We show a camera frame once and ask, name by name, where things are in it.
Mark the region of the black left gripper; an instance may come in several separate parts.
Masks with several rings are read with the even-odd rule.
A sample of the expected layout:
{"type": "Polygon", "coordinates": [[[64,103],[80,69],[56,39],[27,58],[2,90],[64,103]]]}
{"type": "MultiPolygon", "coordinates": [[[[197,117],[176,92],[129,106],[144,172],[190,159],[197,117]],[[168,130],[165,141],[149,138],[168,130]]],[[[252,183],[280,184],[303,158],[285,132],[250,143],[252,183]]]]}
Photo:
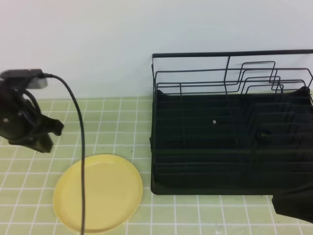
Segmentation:
{"type": "Polygon", "coordinates": [[[50,153],[53,147],[49,133],[62,134],[64,125],[58,120],[44,116],[34,96],[21,93],[0,83],[0,136],[11,145],[31,147],[40,153],[50,153]]]}

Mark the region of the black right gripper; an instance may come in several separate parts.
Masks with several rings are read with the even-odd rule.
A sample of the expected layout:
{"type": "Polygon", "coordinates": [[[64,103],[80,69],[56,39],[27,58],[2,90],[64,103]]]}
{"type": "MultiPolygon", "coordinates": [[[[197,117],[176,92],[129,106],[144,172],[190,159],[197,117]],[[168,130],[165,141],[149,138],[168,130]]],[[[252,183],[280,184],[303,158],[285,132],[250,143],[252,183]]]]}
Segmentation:
{"type": "Polygon", "coordinates": [[[302,185],[280,194],[271,200],[277,214],[313,222],[313,183],[302,185]]]}

